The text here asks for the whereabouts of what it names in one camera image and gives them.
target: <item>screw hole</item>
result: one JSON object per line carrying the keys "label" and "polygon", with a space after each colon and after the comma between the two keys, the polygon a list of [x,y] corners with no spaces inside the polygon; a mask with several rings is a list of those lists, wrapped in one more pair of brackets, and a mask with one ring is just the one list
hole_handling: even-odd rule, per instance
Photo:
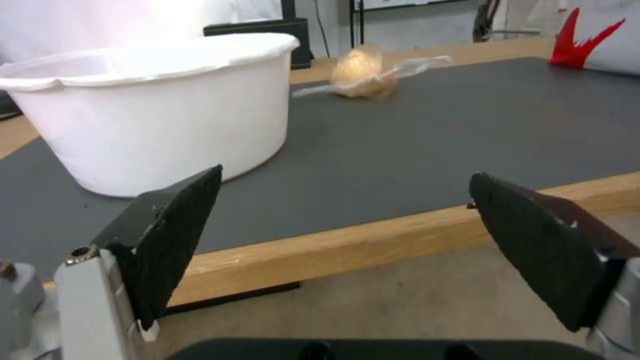
{"label": "screw hole", "polygon": [[71,252],[71,256],[74,256],[75,258],[77,258],[78,256],[86,255],[87,252],[89,252],[89,247],[83,246],[83,247],[77,248],[76,250],[73,250]]}

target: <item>wooden table edge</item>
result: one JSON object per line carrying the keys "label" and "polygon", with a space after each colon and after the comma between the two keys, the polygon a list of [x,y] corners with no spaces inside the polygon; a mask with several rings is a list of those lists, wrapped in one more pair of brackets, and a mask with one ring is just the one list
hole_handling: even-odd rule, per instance
{"label": "wooden table edge", "polygon": [[[543,190],[598,217],[640,211],[640,171]],[[196,255],[170,305],[176,306],[468,249],[490,241],[465,206]]]}

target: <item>cable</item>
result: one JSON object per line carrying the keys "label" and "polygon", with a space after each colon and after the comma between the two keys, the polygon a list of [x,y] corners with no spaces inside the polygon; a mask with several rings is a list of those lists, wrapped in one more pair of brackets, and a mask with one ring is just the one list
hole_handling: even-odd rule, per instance
{"label": "cable", "polygon": [[324,27],[322,26],[322,21],[320,21],[320,11],[318,10],[318,0],[314,0],[314,4],[316,5],[316,18],[318,19],[318,25],[320,25],[320,32],[322,33],[322,39],[324,41],[324,50],[326,51],[326,57],[330,58],[331,54],[329,53],[329,45],[326,42],[326,35],[324,34]]}

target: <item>white plastic tub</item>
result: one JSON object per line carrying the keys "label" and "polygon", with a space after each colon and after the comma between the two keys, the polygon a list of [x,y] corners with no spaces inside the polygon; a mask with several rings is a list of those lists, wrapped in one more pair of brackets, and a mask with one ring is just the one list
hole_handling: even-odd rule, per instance
{"label": "white plastic tub", "polygon": [[59,54],[3,65],[0,89],[81,186],[132,197],[218,163],[229,179],[274,155],[297,46],[262,33]]}

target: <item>black stand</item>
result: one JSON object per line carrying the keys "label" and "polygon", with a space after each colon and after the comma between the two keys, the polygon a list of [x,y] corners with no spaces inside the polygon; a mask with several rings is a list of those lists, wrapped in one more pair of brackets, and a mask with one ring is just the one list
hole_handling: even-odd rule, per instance
{"label": "black stand", "polygon": [[364,0],[359,0],[358,10],[353,4],[354,0],[349,0],[349,31],[351,32],[351,48],[355,46],[355,34],[353,32],[353,14],[358,13],[360,24],[360,45],[364,44]]}

